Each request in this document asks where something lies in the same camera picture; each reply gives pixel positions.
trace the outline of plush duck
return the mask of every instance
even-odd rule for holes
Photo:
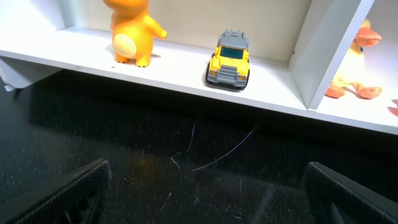
[[[148,15],[149,0],[103,0],[113,10],[111,29],[116,61],[136,59],[138,67],[150,64],[153,36],[165,39],[167,32]]]
[[[363,47],[376,45],[380,40],[381,36],[371,30],[371,23],[366,19],[336,72],[326,96],[340,98],[346,93],[343,87],[349,85],[365,99],[373,99],[381,94],[382,89],[380,87],[366,87],[359,82],[365,73]]]

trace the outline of orange beak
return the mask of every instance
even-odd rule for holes
[[[380,34],[371,30],[370,28],[360,28],[354,41],[363,47],[370,47],[376,45],[381,40]]]

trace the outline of black table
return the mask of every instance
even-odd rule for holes
[[[398,201],[388,134],[67,70],[0,104],[0,203],[97,158],[102,223],[313,223],[310,161]]]

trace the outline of toy vehicle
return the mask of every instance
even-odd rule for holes
[[[206,82],[222,83],[241,90],[248,85],[249,40],[244,32],[226,30],[218,37],[218,45],[207,65]]]

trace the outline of car wheel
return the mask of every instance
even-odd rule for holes
[[[209,64],[207,64],[206,78],[205,78],[205,80],[206,80],[207,83],[213,84],[211,81],[207,80],[207,77],[209,76],[209,69],[210,69],[210,62],[209,62]]]
[[[250,78],[250,69],[248,71],[248,80],[246,81],[246,86],[241,87],[241,90],[244,90],[247,87],[247,85],[249,84],[249,78]]]

